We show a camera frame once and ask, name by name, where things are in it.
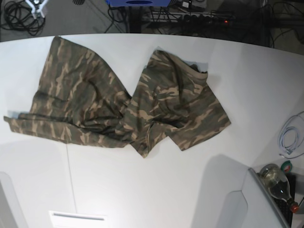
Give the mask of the camouflage t-shirt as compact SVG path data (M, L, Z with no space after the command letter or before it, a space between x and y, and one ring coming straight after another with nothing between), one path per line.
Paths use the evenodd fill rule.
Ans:
M98 54L55 37L30 111L4 121L15 133L66 144L129 144L142 157L166 137L184 151L231 123L207 79L196 65L155 50L130 95Z

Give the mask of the blue box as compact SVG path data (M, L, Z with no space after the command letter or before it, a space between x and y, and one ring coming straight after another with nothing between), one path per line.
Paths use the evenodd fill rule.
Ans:
M140 7L140 6L155 6L155 7L166 7L169 5L171 0L107 0L112 7Z

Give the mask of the green tape roll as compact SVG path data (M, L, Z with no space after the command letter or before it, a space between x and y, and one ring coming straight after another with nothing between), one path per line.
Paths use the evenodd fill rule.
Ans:
M283 162L281 165L281 170L284 173L290 173L292 168L293 168L293 165L290 160Z

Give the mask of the clear plastic bottle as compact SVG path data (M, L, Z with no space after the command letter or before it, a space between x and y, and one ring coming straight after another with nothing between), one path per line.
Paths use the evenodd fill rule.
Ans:
M299 210L298 203L290 194L288 178L276 164L264 166L259 172L259 177L272 197L283 200L293 213Z

